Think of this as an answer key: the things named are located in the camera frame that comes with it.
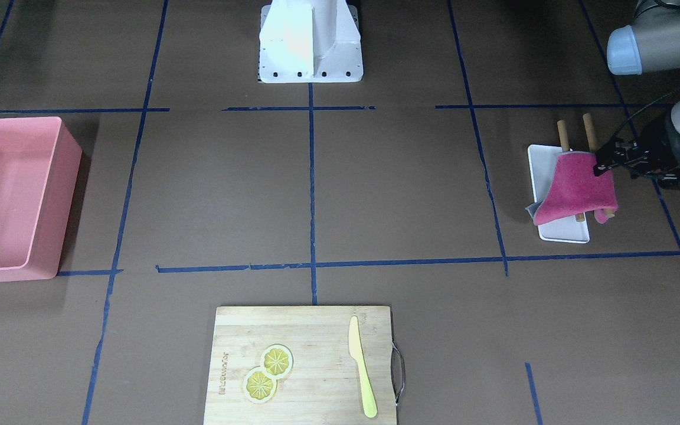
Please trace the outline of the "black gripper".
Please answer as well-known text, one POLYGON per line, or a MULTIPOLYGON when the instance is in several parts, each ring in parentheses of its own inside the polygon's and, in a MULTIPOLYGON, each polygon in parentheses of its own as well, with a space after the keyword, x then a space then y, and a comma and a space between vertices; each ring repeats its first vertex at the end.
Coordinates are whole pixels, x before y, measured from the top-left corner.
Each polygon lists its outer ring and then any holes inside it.
POLYGON ((594 176, 627 165, 633 173, 657 180, 663 189, 680 190, 680 133, 669 112, 648 123, 635 140, 635 148, 629 149, 623 138, 611 137, 594 153, 594 176))

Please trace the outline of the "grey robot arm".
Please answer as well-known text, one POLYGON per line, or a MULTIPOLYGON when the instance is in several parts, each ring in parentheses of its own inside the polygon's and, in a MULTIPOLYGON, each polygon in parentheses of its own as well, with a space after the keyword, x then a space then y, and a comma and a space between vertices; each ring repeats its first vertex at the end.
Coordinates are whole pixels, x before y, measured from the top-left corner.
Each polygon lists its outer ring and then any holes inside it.
MULTIPOLYGON (((606 57, 608 69, 618 76, 680 69, 680 1, 639 1, 632 24, 608 38, 606 57)), ((596 161, 596 176, 622 167, 632 178, 680 190, 680 101, 629 142, 613 134, 596 152, 596 161)))

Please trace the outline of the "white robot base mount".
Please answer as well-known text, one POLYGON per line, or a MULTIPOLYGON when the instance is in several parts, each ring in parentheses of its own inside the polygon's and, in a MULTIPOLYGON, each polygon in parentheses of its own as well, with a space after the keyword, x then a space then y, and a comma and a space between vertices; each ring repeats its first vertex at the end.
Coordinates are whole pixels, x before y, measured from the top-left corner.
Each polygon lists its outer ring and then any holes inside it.
POLYGON ((363 76, 357 6, 348 1, 273 1, 261 8, 259 81, 356 83, 363 76))

